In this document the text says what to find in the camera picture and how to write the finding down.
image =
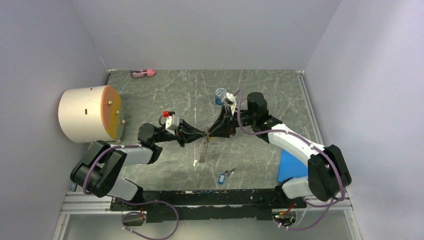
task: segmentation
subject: blue tag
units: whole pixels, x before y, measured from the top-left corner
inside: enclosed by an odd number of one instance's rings
[[[224,173],[221,173],[221,175],[219,175],[218,183],[220,185],[223,185],[224,184],[224,181],[225,181],[225,174]]]

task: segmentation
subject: table surface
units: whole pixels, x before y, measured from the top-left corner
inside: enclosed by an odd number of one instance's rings
[[[218,117],[215,90],[244,90],[242,109],[251,92],[263,93],[269,113],[293,131],[317,142],[311,113],[295,71],[290,70],[158,70],[154,77],[130,77],[129,70],[112,71],[108,84],[120,94],[125,114],[122,144],[137,144],[140,125],[158,125],[165,110],[174,111],[192,126],[206,130]],[[203,139],[185,147],[176,141],[161,142],[157,162],[126,166],[120,172],[145,190],[216,190],[274,188],[281,148],[238,130],[231,138],[214,138],[204,163],[196,163]],[[218,184],[220,174],[235,168]]]

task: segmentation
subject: white cylinder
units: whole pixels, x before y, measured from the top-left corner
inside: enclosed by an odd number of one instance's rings
[[[113,141],[121,137],[121,98],[110,85],[69,89],[60,99],[58,117],[75,143]]]

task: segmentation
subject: gray wall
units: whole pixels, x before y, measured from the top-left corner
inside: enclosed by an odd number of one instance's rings
[[[109,69],[304,70],[341,0],[71,0]]]
[[[424,2],[343,0],[306,68],[365,240],[424,239]]]
[[[0,6],[0,238],[51,239],[87,147],[62,133],[60,97],[108,73],[68,0]]]

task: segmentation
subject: pink object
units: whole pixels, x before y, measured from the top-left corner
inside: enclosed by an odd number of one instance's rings
[[[131,70],[130,75],[133,79],[143,78],[143,77],[153,77],[155,75],[155,70],[149,68],[147,70]]]
[[[155,75],[155,70],[149,68],[146,70],[147,71],[147,77],[153,77],[153,75]]]

